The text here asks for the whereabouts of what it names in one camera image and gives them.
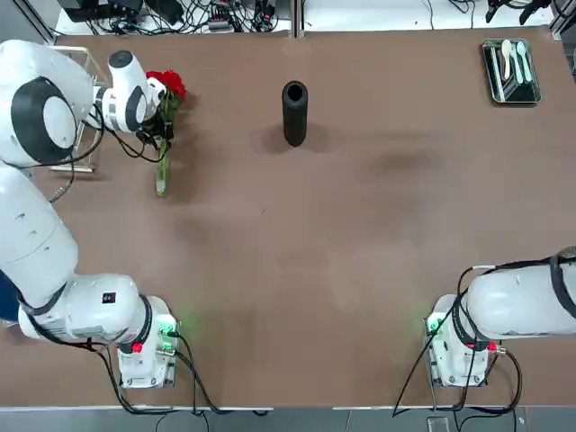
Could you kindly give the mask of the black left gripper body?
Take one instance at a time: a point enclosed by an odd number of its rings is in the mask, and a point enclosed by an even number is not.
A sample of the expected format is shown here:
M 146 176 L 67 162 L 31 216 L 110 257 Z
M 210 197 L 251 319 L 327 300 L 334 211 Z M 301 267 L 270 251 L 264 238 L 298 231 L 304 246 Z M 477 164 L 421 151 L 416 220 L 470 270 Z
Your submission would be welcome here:
M 163 119 L 160 114 L 145 120 L 141 128 L 136 132 L 136 137 L 145 145 L 158 146 L 158 141 L 163 138 Z

